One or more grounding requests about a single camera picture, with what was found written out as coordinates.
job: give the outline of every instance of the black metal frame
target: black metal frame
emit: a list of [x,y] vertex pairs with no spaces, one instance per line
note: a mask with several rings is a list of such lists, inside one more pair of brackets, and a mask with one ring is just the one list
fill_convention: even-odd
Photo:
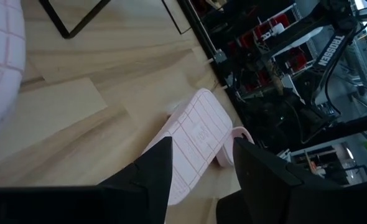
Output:
[[75,37],[98,13],[110,2],[110,0],[101,0],[91,11],[69,32],[65,24],[59,18],[58,14],[53,9],[50,0],[39,0],[42,7],[52,20],[55,27],[58,29],[64,39],[72,39]]
[[[193,29],[193,32],[195,33],[200,45],[202,46],[204,52],[206,53],[208,58],[213,58],[214,50],[211,46],[210,41],[207,38],[207,33],[203,29],[203,27],[200,25],[196,12],[193,10],[193,8],[189,5],[188,0],[177,0],[179,3],[179,6],[181,7],[183,13],[185,14],[187,20],[189,21],[189,24],[191,28]],[[224,73],[222,69],[215,63],[210,63],[216,77],[218,78],[218,81],[221,83],[222,86],[226,85],[226,80],[223,78]],[[230,101],[232,102],[233,107],[235,108],[237,114],[239,115],[242,123],[244,124],[244,127],[250,132],[253,133],[253,126],[249,121],[246,119],[245,110],[242,109],[241,103],[237,100],[237,97],[234,93],[234,91],[230,88],[227,88],[226,94],[228,95]],[[329,128],[324,129],[320,133],[318,133],[311,141],[309,141],[307,144],[299,144],[296,146],[292,146],[290,148],[291,151],[298,151],[301,149],[305,149],[308,147],[316,146],[318,144],[329,142],[334,139],[344,138],[347,136],[351,136],[353,134],[361,133],[363,131],[367,131],[367,116],[359,119],[355,119],[353,121],[349,121],[346,123],[340,123],[336,126],[332,126]],[[253,136],[254,141],[256,144],[262,146],[260,142],[257,140],[257,136]]]
[[366,173],[366,176],[367,176],[367,167],[365,165],[362,165],[362,166],[354,166],[354,167],[351,167],[351,168],[346,168],[344,169],[343,171],[348,171],[348,170],[353,170],[353,169],[358,169],[360,170],[361,168],[363,168],[365,170],[365,173]]

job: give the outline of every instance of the wooden floor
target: wooden floor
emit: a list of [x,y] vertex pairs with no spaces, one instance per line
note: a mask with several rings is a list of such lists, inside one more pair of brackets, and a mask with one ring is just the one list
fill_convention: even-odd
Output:
[[[181,30],[175,0],[165,0]],[[51,0],[72,28],[97,0]],[[137,158],[167,114],[199,88],[240,120],[190,30],[161,0],[112,0],[74,39],[60,37],[38,1],[22,0],[27,68],[0,133],[0,186],[92,185]],[[216,198],[237,189],[212,165],[167,223],[213,223]]]

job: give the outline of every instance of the pink slipper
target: pink slipper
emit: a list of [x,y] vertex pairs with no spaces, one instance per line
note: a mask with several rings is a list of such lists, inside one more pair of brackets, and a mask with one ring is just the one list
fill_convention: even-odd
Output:
[[201,89],[179,104],[146,148],[172,136],[174,170],[169,205],[181,202],[195,187],[231,131],[230,117],[209,90]]
[[246,136],[249,142],[254,143],[250,133],[244,127],[236,127],[232,129],[230,137],[224,142],[222,149],[216,154],[216,159],[222,167],[232,167],[233,162],[233,139],[243,138]]
[[0,128],[14,108],[26,64],[20,0],[0,0]]

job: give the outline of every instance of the red part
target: red part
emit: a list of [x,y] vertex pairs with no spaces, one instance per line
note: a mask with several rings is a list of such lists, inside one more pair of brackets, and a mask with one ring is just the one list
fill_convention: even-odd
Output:
[[208,4],[205,0],[190,0],[199,16],[205,15],[208,12]]
[[280,15],[276,16],[274,19],[275,19],[275,22],[276,22],[275,25],[281,23],[284,28],[287,28],[290,25],[289,19],[287,18],[286,14],[280,14]]
[[258,81],[261,84],[261,86],[268,85],[271,82],[271,79],[269,78],[269,75],[266,71],[259,71],[258,73]]
[[247,91],[253,91],[253,90],[255,90],[255,89],[256,89],[256,87],[253,87],[253,86],[251,86],[251,85],[246,85],[245,87],[246,87],[246,90],[247,90]]
[[241,44],[243,47],[245,47],[245,48],[247,48],[247,49],[251,48],[251,47],[254,45],[254,36],[253,36],[253,32],[252,32],[252,31],[249,31],[249,32],[247,32],[247,33],[243,34],[243,35],[240,37],[239,41],[240,41],[240,44]]
[[304,53],[300,53],[287,61],[294,72],[298,72],[299,70],[303,69],[307,65],[307,62],[308,61]]
[[[274,19],[271,19],[270,22],[273,26],[276,25],[276,21]],[[258,39],[261,39],[261,36],[269,32],[271,28],[272,27],[268,22],[264,22],[254,28],[254,33]]]
[[231,55],[234,55],[238,51],[238,45],[235,41],[231,41],[228,43],[228,50]]

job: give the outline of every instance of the pink slide sandal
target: pink slide sandal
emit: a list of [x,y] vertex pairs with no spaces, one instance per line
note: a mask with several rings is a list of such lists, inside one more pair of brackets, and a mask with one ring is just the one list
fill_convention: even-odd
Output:
[[169,205],[181,202],[231,135],[232,121],[212,92],[201,89],[178,105],[145,151],[165,136],[173,139]]
[[20,0],[0,0],[0,128],[12,113],[26,65]]
[[246,136],[249,142],[254,143],[250,133],[244,127],[236,127],[232,129],[230,137],[224,142],[223,148],[216,154],[216,159],[222,167],[232,167],[233,162],[233,139],[243,138]]

